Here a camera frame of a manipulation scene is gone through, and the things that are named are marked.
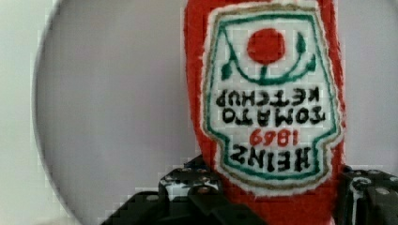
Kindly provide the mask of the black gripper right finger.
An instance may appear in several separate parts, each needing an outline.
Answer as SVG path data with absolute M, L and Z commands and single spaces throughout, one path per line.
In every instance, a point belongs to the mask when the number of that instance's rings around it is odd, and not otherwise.
M 333 218 L 336 225 L 398 225 L 398 180 L 380 170 L 353 170 L 339 174 Z

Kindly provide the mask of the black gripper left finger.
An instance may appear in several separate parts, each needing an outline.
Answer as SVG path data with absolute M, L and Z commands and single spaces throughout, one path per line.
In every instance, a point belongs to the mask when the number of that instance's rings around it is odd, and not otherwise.
M 221 178 L 201 156 L 167 173 L 157 191 L 129 198 L 101 225 L 267 225 L 248 206 L 232 203 Z

